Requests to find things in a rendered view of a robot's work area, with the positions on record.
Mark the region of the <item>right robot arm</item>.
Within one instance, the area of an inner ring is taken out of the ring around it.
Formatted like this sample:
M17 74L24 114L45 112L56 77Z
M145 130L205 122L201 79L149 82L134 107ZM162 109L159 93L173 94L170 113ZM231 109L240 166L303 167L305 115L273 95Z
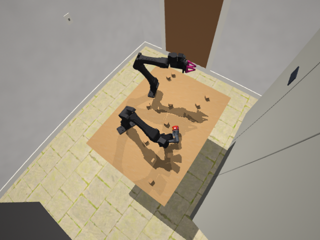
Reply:
M160 134L157 128L152 128L140 119L135 111L134 107L126 106L118 115L121 118L121 126L117 128L118 133L122 134L134 125L137 125L152 142L158 143L158 145L166 149L169 146L168 140L173 140L174 138L172 133Z

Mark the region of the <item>black and red hose nozzle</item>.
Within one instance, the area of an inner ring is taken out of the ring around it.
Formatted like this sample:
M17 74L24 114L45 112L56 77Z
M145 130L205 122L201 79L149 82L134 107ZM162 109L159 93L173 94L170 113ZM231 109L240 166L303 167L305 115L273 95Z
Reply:
M172 140L168 140L168 142L169 143L179 143L179 136L178 136L179 127L177 125L173 126L172 127L172 132L173 133L171 133L171 134L174 136L174 138Z

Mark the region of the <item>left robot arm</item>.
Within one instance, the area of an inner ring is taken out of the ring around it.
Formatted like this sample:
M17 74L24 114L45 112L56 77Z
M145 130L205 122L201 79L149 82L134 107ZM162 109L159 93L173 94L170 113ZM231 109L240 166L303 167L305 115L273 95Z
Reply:
M139 58L140 57L140 58ZM154 98L159 82L158 79L151 75L151 73L146 69L144 64L154 65L160 68L183 68L186 56L183 53L172 52L168 54L167 57L149 57L142 55L141 52L138 53L133 68L141 72L144 77L148 80L150 84L150 90L148 97ZM177 67L176 67L177 66Z

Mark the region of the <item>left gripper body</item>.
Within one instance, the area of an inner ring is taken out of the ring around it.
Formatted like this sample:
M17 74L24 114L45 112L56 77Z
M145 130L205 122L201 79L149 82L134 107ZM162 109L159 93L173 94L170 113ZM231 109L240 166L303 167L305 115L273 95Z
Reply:
M183 64L183 68L177 68L177 66L176 66L176 68L177 69L181 69L182 70L182 73L184 74L184 71L185 71L185 73L186 73L186 68L187 68L187 64L188 63L188 60L187 59L185 59L184 60L184 64Z

